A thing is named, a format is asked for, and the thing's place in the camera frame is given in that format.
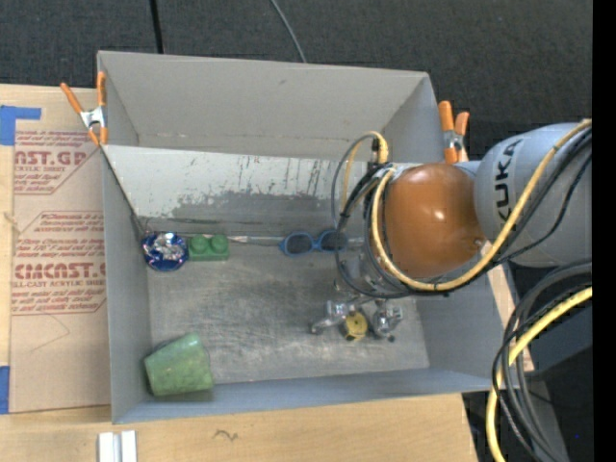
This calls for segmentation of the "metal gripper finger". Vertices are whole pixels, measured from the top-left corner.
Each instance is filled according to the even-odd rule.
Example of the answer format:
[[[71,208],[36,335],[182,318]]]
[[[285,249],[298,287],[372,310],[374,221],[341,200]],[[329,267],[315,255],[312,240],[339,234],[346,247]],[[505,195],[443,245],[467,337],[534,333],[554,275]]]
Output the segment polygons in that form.
[[[324,315],[309,326],[312,334],[321,334],[326,328],[340,325],[349,313],[349,305],[342,301],[327,300],[324,305]]]
[[[399,306],[377,308],[372,315],[372,333],[381,340],[394,341],[394,331],[403,320],[403,311]]]

